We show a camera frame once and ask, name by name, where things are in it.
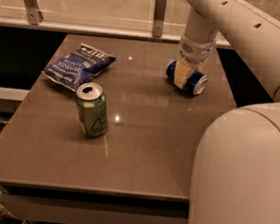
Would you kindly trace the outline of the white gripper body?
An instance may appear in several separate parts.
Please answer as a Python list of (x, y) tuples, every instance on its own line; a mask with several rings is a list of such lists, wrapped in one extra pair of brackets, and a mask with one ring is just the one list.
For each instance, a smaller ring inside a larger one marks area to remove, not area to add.
[(198, 64), (210, 56), (215, 43), (215, 39), (209, 42), (197, 42), (183, 34), (180, 38), (178, 49), (181, 57), (185, 58), (188, 62)]

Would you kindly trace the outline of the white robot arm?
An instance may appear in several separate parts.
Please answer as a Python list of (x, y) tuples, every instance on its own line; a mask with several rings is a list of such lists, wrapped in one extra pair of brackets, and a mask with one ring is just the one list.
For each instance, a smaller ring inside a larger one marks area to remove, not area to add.
[(188, 224), (280, 224), (280, 22), (245, 0), (187, 0), (182, 40), (204, 58), (218, 30), (273, 101), (240, 107), (205, 130), (193, 162)]

